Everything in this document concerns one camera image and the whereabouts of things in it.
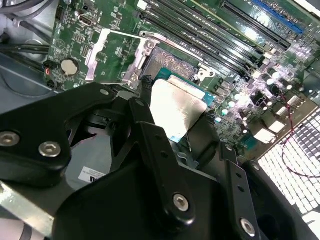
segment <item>green circuit board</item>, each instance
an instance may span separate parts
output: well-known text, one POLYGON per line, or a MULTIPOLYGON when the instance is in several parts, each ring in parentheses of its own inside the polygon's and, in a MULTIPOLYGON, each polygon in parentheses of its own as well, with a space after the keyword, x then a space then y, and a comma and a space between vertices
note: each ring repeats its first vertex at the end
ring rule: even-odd
MULTIPOLYGON (((121 84, 135 92, 123 79, 136 59, 141 33, 165 36, 193 55, 159 41, 140 77, 154 78, 167 68, 215 95, 208 111, 219 115, 227 107, 229 112, 216 126, 220 138, 246 148, 254 141, 242 134, 239 111, 248 114, 248 123, 264 114, 250 99, 257 91, 273 104, 279 101, 264 81, 270 69, 292 84, 303 82, 305 71, 320 56, 319 24, 318 17, 291 0, 74 0, 71 5, 62 0, 48 59, 58 64, 72 59, 77 64, 73 75, 59 67, 52 71, 63 90, 94 81, 121 84), (105 30, 113 32, 96 53, 94 74, 88 79, 89 56, 105 30), (199 58, 215 74, 197 82, 195 75, 203 64, 199 58), (241 100, 229 107, 226 100, 235 91, 241 100)), ((275 84, 283 88, 279 79, 275 84)))

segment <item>expansion slot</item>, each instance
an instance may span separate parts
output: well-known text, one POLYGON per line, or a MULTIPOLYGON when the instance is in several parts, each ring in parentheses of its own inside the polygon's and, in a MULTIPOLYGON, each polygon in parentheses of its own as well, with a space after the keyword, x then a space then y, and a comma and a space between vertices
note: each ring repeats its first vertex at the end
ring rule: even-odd
POLYGON ((276 18, 280 23, 294 31, 296 34, 303 34, 304 31, 296 26, 294 23, 287 20, 285 17, 281 16, 277 11, 275 11, 272 7, 269 7, 266 3, 262 2, 261 0, 250 0, 255 5, 259 6, 260 8, 267 11, 269 14, 271 14, 274 18, 276 18))
POLYGON ((173 11, 175 14, 177 14, 179 16, 178 19, 183 21, 185 25, 197 31, 198 34, 202 35, 202 39, 205 38, 212 43, 216 43, 217 47, 220 49, 228 50, 229 52, 231 52, 231 56, 235 54, 242 60, 251 63, 255 63, 258 60, 258 58, 253 56, 252 53, 247 52, 245 48, 239 47, 237 44, 235 44, 222 34, 219 34, 219 26, 215 25, 214 23, 208 22, 204 17, 202 17, 192 9, 188 9, 186 5, 178 1, 172 2, 168 0, 158 0, 155 6, 159 7, 160 9, 163 9, 162 7, 166 6, 170 9, 170 11, 173 11))
POLYGON ((256 42, 252 41, 250 38, 248 38, 245 34, 243 34, 240 30, 236 29, 234 26, 232 26, 231 24, 227 23, 225 20, 223 20, 221 17, 217 16, 216 14, 214 14, 212 11, 210 11, 209 9, 205 8, 204 6, 202 6, 201 4, 199 4, 198 2, 196 2, 195 0, 190 0, 191 3, 193 3, 195 6, 199 7, 200 9, 204 10, 205 12, 207 12, 208 14, 212 15, 213 17, 215 17, 216 19, 218 19, 219 21, 221 21, 223 24, 225 24, 226 26, 228 26, 229 28, 231 28, 232 30, 234 30, 235 32, 237 32, 237 34, 241 35, 243 38, 245 38, 248 42, 252 43, 253 45, 255 45, 258 49, 260 49, 260 51, 264 52, 265 50, 256 42))
POLYGON ((213 66, 215 66, 217 70, 219 70, 220 68, 215 63, 218 63, 220 66, 223 66, 234 73, 238 73, 241 76, 247 73, 246 70, 230 64, 228 61, 226 61, 218 55, 210 53, 207 48, 190 39, 190 36, 188 37, 182 33, 177 32, 176 29, 164 24, 163 22, 159 21, 156 17, 151 16, 150 14, 142 14, 141 17, 142 19, 147 20, 150 24, 154 25, 155 27, 158 27, 165 33, 168 33, 169 36, 173 36, 174 38, 176 38, 184 47, 188 45, 188 49, 192 50, 192 52, 204 58, 208 63, 213 64, 213 66))
POLYGON ((199 28, 192 22, 179 15, 175 16, 176 13, 167 8, 165 5, 158 3, 158 6, 153 5, 151 9, 151 11, 154 11, 159 17, 162 17, 162 19, 164 19, 164 21, 169 23, 171 26, 176 26, 175 29, 181 29, 180 33, 189 34, 195 39, 198 39, 201 42, 203 41, 209 47, 209 50, 212 53, 219 55, 220 57, 223 56, 225 60, 232 64, 237 64, 242 67, 248 64, 246 61, 234 55, 232 52, 228 52, 226 48, 223 48, 223 45, 219 46, 216 44, 214 41, 212 41, 212 39, 208 38, 209 35, 204 36, 199 28))
POLYGON ((247 27, 253 29, 255 32, 265 37, 269 42, 279 46, 283 50, 288 50, 291 47, 291 44, 287 42, 285 39, 275 34, 267 27, 263 26, 261 23, 256 21, 254 18, 234 6, 228 1, 224 1, 221 9, 223 9, 226 13, 233 16, 237 21, 246 25, 247 27))

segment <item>ventilation grille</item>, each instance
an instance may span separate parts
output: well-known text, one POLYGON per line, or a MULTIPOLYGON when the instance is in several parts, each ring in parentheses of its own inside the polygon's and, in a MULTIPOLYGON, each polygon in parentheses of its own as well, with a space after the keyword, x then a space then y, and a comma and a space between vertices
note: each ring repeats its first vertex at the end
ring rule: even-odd
POLYGON ((320 109, 295 129, 284 150, 285 165, 282 143, 288 137, 258 162, 290 204, 296 205, 304 216, 320 205, 320 178, 298 176, 286 165, 302 175, 320 176, 320 109))

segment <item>ram slot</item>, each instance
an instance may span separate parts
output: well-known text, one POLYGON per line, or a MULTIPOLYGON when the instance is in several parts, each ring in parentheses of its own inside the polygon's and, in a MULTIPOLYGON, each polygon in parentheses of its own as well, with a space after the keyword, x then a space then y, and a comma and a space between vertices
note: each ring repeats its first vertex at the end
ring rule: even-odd
POLYGON ((159 16, 162 17, 165 21, 168 21, 168 23, 174 24, 175 28, 179 28, 181 33, 187 33, 189 35, 194 36, 197 40, 204 42, 208 46, 208 50, 210 50, 212 53, 221 56, 226 61, 234 64, 239 65, 241 67, 245 67, 248 65, 248 63, 241 59, 240 57, 236 56, 232 52, 228 52, 223 47, 214 44, 215 42, 212 41, 205 36, 203 36, 197 26, 192 24, 192 22, 187 21, 186 19, 182 18, 181 16, 177 15, 176 12, 171 11, 163 4, 160 4, 158 6, 153 5, 151 9, 157 13, 159 16))
POLYGON ((238 51, 237 48, 239 49, 239 47, 236 48, 235 44, 233 44, 232 46, 232 44, 226 41, 227 39, 220 39, 210 31, 207 31, 205 28, 203 28, 203 25, 196 23, 192 18, 188 17, 186 13, 173 6, 172 4, 168 4, 165 1, 159 0, 157 1, 157 3, 153 3, 152 9, 154 9, 156 12, 159 12, 161 15, 168 15, 170 13, 169 16, 171 18, 172 16, 176 16, 175 22, 179 26, 182 24, 184 29, 196 33, 198 37, 205 41, 207 44, 211 45, 217 51, 226 54, 234 61, 243 66, 246 64, 253 66, 253 64, 257 61, 255 57, 248 57, 248 55, 245 55, 241 51, 238 51))
POLYGON ((213 68, 217 69, 218 71, 223 66, 229 71, 237 73, 240 76, 244 76, 246 74, 248 75, 248 71, 246 69, 230 64, 221 56, 208 51, 203 42, 196 42, 190 38, 190 35, 185 35, 181 32, 178 32, 175 28, 160 21, 159 16, 155 12, 147 11, 143 13, 141 17, 142 19, 147 20, 151 25, 159 28, 161 32, 168 33, 168 37, 174 37, 175 39, 177 39, 181 45, 198 54, 201 58, 204 58, 208 63, 210 63, 210 65, 212 65, 213 68))
POLYGON ((207 43, 213 44, 220 50, 227 50, 230 52, 230 57, 233 59, 241 58, 242 60, 246 61, 246 63, 254 64, 258 59, 253 56, 252 54, 243 50, 243 48, 237 46, 235 43, 230 41, 226 37, 219 36, 218 31, 212 31, 210 27, 206 27, 206 25, 195 18, 192 15, 189 15, 183 9, 186 7, 182 3, 177 2, 180 6, 176 6, 173 4, 172 1, 167 0, 157 0, 157 1, 150 1, 154 7, 159 8, 160 10, 164 9, 165 7, 169 8, 170 11, 173 11, 177 14, 177 19, 182 21, 184 25, 187 25, 189 28, 195 30, 200 36, 201 39, 204 41, 209 41, 207 43))
POLYGON ((291 47, 291 44, 287 42, 285 39, 270 31, 268 28, 263 26, 261 23, 257 22, 254 18, 250 17, 230 2, 224 1, 221 6, 221 9, 224 10, 227 14, 234 17, 238 22, 251 28, 256 33, 268 40, 270 43, 279 46, 281 49, 286 51, 291 47))
POLYGON ((166 4, 175 10, 179 10, 180 13, 184 13, 185 17, 192 19, 195 23, 203 28, 204 31, 214 35, 218 39, 225 41, 230 46, 235 48, 237 51, 246 55, 249 59, 260 59, 264 54, 260 50, 253 48, 247 43, 239 40, 236 36, 232 35, 228 30, 223 28, 221 25, 214 23, 212 20, 208 19, 196 8, 191 8, 178 0, 168 1, 168 0, 160 0, 156 2, 166 2, 166 4))
POLYGON ((222 53, 221 51, 217 51, 214 47, 202 41, 196 33, 192 33, 185 28, 179 26, 180 22, 175 22, 174 19, 170 19, 168 15, 159 14, 159 12, 155 12, 154 9, 150 9, 147 13, 155 16, 160 22, 164 23, 162 26, 164 29, 165 26, 170 27, 176 36, 179 36, 182 39, 188 39, 191 41, 192 46, 197 46, 198 49, 202 49, 203 52, 206 52, 207 55, 214 58, 216 61, 219 61, 221 64, 228 65, 233 71, 241 71, 244 70, 244 65, 240 65, 237 62, 233 61, 228 55, 222 53))
POLYGON ((231 42, 235 43, 238 47, 242 48, 243 50, 250 53, 251 55, 254 55, 257 58, 261 58, 261 56, 265 53, 265 51, 258 45, 251 46, 246 41, 243 41, 242 39, 240 39, 238 35, 230 33, 229 28, 225 27, 223 24, 216 23, 214 19, 209 17, 209 15, 207 15, 206 13, 203 13, 195 5, 191 6, 188 3, 195 3, 195 2, 193 0, 189 0, 189 1, 173 0, 171 2, 172 5, 178 6, 187 14, 191 15, 193 18, 199 20, 200 24, 204 26, 206 29, 210 29, 213 32, 216 32, 222 38, 226 38, 230 40, 231 42))

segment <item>capacitor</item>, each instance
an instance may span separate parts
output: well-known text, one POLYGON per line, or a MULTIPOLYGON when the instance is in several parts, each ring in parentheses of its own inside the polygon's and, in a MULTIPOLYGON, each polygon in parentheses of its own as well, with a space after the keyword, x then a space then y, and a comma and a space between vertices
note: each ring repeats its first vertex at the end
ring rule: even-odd
POLYGON ((243 111, 240 111, 239 114, 240 114, 240 117, 242 118, 243 121, 247 121, 248 120, 247 115, 243 111))
POLYGON ((260 107, 263 109, 263 111, 267 111, 268 110, 268 106, 264 102, 261 103, 260 107))
POLYGON ((301 83, 299 83, 299 82, 297 82, 297 83, 294 85, 294 88, 295 88, 296 90, 298 90, 299 92, 303 92, 303 91, 305 90, 305 87, 304 87, 301 83))
POLYGON ((245 125, 241 124, 240 128, 241 128, 241 131, 242 131, 243 134, 247 134, 248 133, 248 129, 246 128, 245 125))
POLYGON ((263 80, 265 81, 265 83, 267 85, 272 85, 272 84, 275 83, 275 80, 272 77, 268 76, 268 75, 264 76, 263 80))
POLYGON ((268 97, 264 96, 264 99, 264 102, 268 107, 272 106, 272 101, 268 97))
POLYGON ((228 109, 226 107, 224 107, 224 106, 221 107, 220 111, 221 111, 221 115, 222 116, 226 116, 229 113, 228 109))
POLYGON ((239 92, 235 91, 233 93, 234 100, 239 101, 241 99, 241 95, 239 92))
POLYGON ((292 84, 291 84, 290 82, 284 80, 284 79, 282 79, 280 82, 283 84, 283 86, 284 86, 287 90, 291 90, 291 89, 293 88, 292 84))
POLYGON ((227 99, 227 100, 226 100, 226 103, 228 104, 228 106, 229 106, 230 108, 234 108, 234 107, 236 106, 235 101, 234 101, 233 99, 231 99, 231 98, 227 99))
POLYGON ((216 116, 214 117, 214 121, 215 121, 216 123, 221 123, 222 118, 221 118, 219 115, 216 115, 216 116))
POLYGON ((268 73, 270 74, 270 76, 273 78, 273 79, 279 79, 280 78, 280 73, 278 73, 274 68, 270 68, 268 70, 268 73))

